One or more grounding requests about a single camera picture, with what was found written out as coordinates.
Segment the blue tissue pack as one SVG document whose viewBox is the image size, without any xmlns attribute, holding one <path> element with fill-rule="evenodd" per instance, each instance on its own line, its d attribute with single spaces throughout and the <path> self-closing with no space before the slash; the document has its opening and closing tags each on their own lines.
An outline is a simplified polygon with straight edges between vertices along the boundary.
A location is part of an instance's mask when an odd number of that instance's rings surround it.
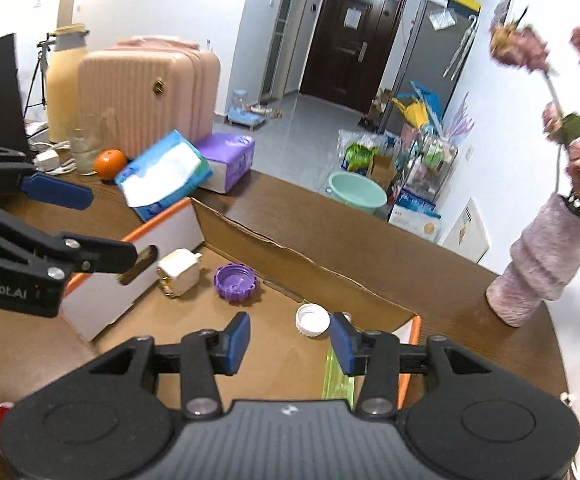
<svg viewBox="0 0 580 480">
<path fill-rule="evenodd" d="M 177 130 L 151 145 L 114 178 L 127 206 L 147 222 L 212 176 L 209 162 Z"/>
</svg>

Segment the orange fruit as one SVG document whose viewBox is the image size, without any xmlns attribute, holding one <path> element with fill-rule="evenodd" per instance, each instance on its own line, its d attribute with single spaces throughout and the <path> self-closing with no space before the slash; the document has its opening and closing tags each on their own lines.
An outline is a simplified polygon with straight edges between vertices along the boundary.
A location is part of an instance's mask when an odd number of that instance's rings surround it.
<svg viewBox="0 0 580 480">
<path fill-rule="evenodd" d="M 126 166 L 127 158 L 119 150 L 104 150 L 94 161 L 94 170 L 103 181 L 113 180 Z"/>
</svg>

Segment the clear drinking glass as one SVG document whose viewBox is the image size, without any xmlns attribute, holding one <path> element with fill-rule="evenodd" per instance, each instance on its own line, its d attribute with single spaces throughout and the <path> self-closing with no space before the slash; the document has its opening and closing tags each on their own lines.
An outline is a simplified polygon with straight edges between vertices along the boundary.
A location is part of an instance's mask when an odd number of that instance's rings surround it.
<svg viewBox="0 0 580 480">
<path fill-rule="evenodd" d="M 76 171 L 83 176 L 96 172 L 95 160 L 104 149 L 104 122 L 98 115 L 89 114 L 72 128 L 68 141 Z"/>
</svg>

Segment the green spray bottle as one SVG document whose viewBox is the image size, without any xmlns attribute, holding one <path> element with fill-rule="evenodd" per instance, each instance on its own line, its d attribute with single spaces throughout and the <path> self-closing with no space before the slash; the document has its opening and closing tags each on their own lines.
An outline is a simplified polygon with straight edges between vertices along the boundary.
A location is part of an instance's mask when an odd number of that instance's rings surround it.
<svg viewBox="0 0 580 480">
<path fill-rule="evenodd" d="M 322 398 L 324 400 L 347 400 L 354 404 L 355 378 L 346 376 L 337 360 L 333 348 L 329 348 L 326 356 L 324 382 L 322 383 Z"/>
</svg>

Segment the green plastic basin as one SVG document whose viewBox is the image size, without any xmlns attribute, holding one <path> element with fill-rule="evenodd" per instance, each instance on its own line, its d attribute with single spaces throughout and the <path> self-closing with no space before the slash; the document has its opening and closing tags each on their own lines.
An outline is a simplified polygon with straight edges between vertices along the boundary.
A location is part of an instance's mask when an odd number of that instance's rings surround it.
<svg viewBox="0 0 580 480">
<path fill-rule="evenodd" d="M 388 196 L 380 185 L 354 172 L 338 171 L 330 174 L 326 190 L 337 202 L 366 214 L 373 214 L 388 202 Z"/>
</svg>

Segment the yellow thermos jug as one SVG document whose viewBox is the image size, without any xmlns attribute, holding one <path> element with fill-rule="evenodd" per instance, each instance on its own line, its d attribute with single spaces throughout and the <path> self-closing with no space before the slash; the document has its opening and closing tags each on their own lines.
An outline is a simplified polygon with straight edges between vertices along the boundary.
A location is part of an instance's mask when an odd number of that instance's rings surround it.
<svg viewBox="0 0 580 480">
<path fill-rule="evenodd" d="M 59 143 L 78 124 L 78 66 L 87 55 L 88 30 L 83 24 L 58 28 L 46 72 L 49 141 Z"/>
</svg>

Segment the pink textured vase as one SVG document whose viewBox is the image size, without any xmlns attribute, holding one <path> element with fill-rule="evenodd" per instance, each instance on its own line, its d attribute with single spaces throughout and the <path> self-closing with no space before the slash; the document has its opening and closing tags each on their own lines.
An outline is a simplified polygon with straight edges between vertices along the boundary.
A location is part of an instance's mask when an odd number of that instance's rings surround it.
<svg viewBox="0 0 580 480">
<path fill-rule="evenodd" d="M 485 292 L 507 325 L 518 328 L 544 300 L 555 301 L 580 268 L 580 216 L 554 194 L 510 248 L 511 262 Z"/>
</svg>

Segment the dark brown door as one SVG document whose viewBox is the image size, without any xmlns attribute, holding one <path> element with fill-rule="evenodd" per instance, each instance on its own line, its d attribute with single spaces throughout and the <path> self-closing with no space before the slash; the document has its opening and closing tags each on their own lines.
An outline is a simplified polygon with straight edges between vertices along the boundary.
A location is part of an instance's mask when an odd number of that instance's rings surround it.
<svg viewBox="0 0 580 480">
<path fill-rule="evenodd" d="M 304 96 L 365 114 L 407 0 L 322 0 L 300 84 Z"/>
</svg>

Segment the purple tissue pack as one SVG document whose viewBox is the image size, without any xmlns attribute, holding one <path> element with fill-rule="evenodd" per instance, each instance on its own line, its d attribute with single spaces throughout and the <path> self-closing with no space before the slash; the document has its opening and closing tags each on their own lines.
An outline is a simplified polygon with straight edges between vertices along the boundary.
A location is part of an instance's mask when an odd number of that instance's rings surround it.
<svg viewBox="0 0 580 480">
<path fill-rule="evenodd" d="M 212 170 L 201 187 L 226 194 L 252 167 L 255 142 L 244 134 L 213 132 L 197 148 Z"/>
</svg>

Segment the white ridged bottle cap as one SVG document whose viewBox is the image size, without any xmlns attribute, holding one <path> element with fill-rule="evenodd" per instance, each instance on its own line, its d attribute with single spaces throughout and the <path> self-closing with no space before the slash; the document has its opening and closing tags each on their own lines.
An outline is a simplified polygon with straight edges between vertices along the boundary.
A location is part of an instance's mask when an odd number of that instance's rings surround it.
<svg viewBox="0 0 580 480">
<path fill-rule="evenodd" d="M 296 330 L 303 336 L 319 337 L 330 325 L 330 314 L 319 304 L 302 304 L 296 310 Z"/>
</svg>

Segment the purple bottle cap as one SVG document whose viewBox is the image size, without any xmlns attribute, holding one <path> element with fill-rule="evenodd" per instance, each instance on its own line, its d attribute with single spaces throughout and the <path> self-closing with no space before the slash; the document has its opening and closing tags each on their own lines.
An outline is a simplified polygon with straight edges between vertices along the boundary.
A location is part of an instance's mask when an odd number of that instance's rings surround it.
<svg viewBox="0 0 580 480">
<path fill-rule="evenodd" d="M 258 277 L 250 266 L 229 263 L 216 270 L 213 285 L 220 298 L 242 304 L 254 294 L 258 287 Z"/>
</svg>

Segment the pink ribbed suitcase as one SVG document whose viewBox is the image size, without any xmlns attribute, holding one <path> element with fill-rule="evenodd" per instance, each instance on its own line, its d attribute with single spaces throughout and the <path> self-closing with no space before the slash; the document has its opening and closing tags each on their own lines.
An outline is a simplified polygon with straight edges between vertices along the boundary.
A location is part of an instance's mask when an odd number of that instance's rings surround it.
<svg viewBox="0 0 580 480">
<path fill-rule="evenodd" d="M 195 42 L 133 36 L 78 66 L 83 117 L 104 119 L 107 142 L 135 158 L 176 130 L 196 143 L 213 129 L 220 60 Z"/>
</svg>

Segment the grey refrigerator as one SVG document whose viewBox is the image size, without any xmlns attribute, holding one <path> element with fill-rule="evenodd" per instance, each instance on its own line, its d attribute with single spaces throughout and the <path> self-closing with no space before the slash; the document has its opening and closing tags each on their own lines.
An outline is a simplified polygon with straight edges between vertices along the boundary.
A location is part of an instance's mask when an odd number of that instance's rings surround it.
<svg viewBox="0 0 580 480">
<path fill-rule="evenodd" d="M 450 99 L 470 53 L 481 5 L 473 0 L 421 0 L 410 28 L 391 99 L 417 90 L 438 99 L 439 118 Z"/>
</svg>

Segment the red cardboard box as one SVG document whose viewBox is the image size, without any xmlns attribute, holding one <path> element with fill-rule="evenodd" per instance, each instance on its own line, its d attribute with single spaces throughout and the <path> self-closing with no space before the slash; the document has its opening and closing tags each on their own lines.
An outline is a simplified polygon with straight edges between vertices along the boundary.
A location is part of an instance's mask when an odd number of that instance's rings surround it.
<svg viewBox="0 0 580 480">
<path fill-rule="evenodd" d="M 224 403 L 318 399 L 328 387 L 352 399 L 360 381 L 337 367 L 328 339 L 333 312 L 359 330 L 418 344 L 418 315 L 196 200 L 171 206 L 126 239 L 138 252 L 135 265 L 72 278 L 62 317 L 104 351 L 141 335 L 177 344 L 202 328 L 221 330 L 239 312 L 249 315 L 239 373 L 218 381 Z"/>
</svg>

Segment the white charger plug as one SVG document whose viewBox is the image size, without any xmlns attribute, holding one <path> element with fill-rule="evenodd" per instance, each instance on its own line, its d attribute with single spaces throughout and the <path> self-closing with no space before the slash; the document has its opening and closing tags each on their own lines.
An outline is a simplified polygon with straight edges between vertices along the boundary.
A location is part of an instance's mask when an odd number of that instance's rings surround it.
<svg viewBox="0 0 580 480">
<path fill-rule="evenodd" d="M 178 248 L 161 258 L 156 265 L 159 286 L 168 298 L 178 298 L 198 284 L 200 252 Z"/>
</svg>

